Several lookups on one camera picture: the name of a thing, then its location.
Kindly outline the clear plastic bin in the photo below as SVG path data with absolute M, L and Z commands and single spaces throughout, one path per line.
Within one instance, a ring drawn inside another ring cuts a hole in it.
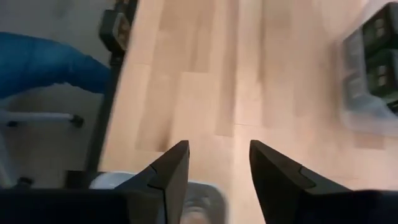
M 340 117 L 355 131 L 398 137 L 398 101 L 387 104 L 368 90 L 366 61 L 369 58 L 364 54 L 361 31 L 363 24 L 389 2 L 398 0 L 367 0 L 360 15 L 340 39 Z

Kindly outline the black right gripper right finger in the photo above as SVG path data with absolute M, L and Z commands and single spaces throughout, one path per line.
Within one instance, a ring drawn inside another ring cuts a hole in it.
M 266 224 L 398 224 L 398 191 L 351 190 L 258 140 L 249 161 Z

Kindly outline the black aluminium table frame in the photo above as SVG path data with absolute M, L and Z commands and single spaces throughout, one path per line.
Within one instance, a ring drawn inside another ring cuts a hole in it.
M 110 10 L 124 13 L 128 21 L 131 23 L 132 29 L 139 1 L 140 0 L 115 0 L 113 8 Z M 66 189 L 87 189 L 91 180 L 101 173 L 98 170 L 98 166 L 103 152 L 108 123 L 113 108 L 113 101 L 118 87 L 126 51 L 124 53 L 110 52 L 109 66 L 111 69 L 111 79 L 107 84 L 107 89 L 99 108 L 94 131 L 86 153 L 85 166 L 83 170 L 68 170 L 66 172 L 64 185 Z

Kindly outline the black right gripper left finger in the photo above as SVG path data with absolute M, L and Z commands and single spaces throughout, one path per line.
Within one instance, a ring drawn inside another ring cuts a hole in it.
M 0 190 L 0 224 L 179 224 L 189 157 L 180 141 L 114 189 Z

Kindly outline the white plastic bin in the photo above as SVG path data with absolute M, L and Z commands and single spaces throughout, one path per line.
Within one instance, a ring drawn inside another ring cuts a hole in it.
M 91 189 L 114 189 L 134 177 L 130 172 L 102 172 L 91 180 Z M 228 224 L 228 203 L 213 185 L 190 181 L 180 224 Z

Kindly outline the person's leg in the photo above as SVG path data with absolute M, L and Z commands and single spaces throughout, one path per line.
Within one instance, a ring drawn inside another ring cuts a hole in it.
M 64 83 L 104 93 L 110 79 L 110 68 L 70 45 L 0 32 L 0 99 Z

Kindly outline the dark green spice tin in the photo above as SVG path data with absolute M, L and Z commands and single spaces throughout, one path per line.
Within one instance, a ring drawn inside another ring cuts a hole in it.
M 384 49 L 366 61 L 367 87 L 385 103 L 398 101 L 398 50 Z
M 398 49 L 398 2 L 386 3 L 361 28 L 366 58 L 383 49 Z

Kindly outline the white office chair base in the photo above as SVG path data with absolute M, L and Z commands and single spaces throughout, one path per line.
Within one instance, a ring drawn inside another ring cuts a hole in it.
M 85 120 L 77 114 L 11 112 L 0 109 L 0 125 L 5 124 L 9 127 L 15 127 L 19 123 L 29 121 L 69 121 L 76 128 L 81 128 L 85 122 Z M 5 140 L 0 133 L 0 189 L 14 187 L 20 182 L 31 185 L 32 180 L 25 177 L 19 177 L 16 174 L 16 169 L 12 159 L 9 157 Z

